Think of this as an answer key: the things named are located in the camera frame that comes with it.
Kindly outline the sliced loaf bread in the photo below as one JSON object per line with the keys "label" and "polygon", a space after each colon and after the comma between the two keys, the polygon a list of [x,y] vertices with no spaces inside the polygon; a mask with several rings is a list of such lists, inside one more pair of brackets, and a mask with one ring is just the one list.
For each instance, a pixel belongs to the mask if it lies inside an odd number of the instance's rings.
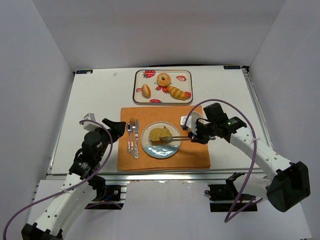
{"label": "sliced loaf bread", "polygon": [[171,132],[165,126],[153,128],[149,133],[149,140],[152,145],[164,145],[167,141],[163,140],[163,138],[172,137]]}

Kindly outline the metal serving tongs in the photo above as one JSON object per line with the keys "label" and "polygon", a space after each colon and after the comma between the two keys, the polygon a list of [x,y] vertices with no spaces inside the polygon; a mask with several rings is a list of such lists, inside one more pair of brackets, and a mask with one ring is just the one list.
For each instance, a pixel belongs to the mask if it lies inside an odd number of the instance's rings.
{"label": "metal serving tongs", "polygon": [[181,142],[181,141],[191,141],[192,138],[188,136],[165,136],[165,137],[160,137],[157,140],[152,140],[149,138],[151,142]]}

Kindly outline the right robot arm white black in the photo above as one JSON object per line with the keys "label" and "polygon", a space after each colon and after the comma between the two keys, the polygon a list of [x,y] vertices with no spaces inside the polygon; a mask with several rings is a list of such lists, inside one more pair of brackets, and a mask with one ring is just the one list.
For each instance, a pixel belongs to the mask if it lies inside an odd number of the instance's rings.
{"label": "right robot arm white black", "polygon": [[207,144],[215,137],[226,140],[251,158],[251,165],[258,165],[264,177],[235,172],[226,179],[226,189],[238,201],[242,194],[266,199],[280,212],[286,212],[311,194],[309,170],[301,161],[292,162],[261,141],[252,124],[245,117],[229,118],[220,102],[204,109],[205,118],[190,114],[180,119],[183,130],[189,131],[193,143]]}

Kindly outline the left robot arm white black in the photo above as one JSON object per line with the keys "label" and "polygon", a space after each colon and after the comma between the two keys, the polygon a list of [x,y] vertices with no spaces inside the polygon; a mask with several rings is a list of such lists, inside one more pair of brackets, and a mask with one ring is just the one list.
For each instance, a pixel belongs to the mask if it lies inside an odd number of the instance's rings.
{"label": "left robot arm white black", "polygon": [[124,135],[126,122],[103,119],[102,123],[86,118],[80,125],[87,131],[76,152],[59,192],[33,224],[21,230],[24,240],[62,240],[85,207],[106,188],[98,172],[106,164],[113,144]]}

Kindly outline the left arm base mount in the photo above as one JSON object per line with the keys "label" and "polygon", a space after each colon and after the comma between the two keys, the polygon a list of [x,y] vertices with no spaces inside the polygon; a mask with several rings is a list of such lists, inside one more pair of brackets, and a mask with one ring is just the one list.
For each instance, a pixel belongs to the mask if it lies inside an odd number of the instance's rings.
{"label": "left arm base mount", "polygon": [[121,210],[124,206],[127,187],[122,185],[106,185],[98,189],[96,197],[86,210]]}

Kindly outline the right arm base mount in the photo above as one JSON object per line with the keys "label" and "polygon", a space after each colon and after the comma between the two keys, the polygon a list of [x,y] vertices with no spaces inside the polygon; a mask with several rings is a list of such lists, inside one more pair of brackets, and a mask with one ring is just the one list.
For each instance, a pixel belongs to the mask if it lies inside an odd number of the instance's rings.
{"label": "right arm base mount", "polygon": [[[228,213],[231,208],[236,196],[238,195],[238,191],[234,187],[233,182],[239,178],[244,176],[245,173],[235,172],[231,177],[228,177],[223,184],[210,184],[208,186],[208,190],[204,191],[204,194],[209,198],[210,212],[211,213]],[[249,194],[243,194],[240,196],[239,200],[235,204],[232,212],[237,212],[242,207],[244,207],[249,201],[253,198],[253,196]],[[256,204],[256,200],[246,207],[243,212],[257,212],[258,207]]]}

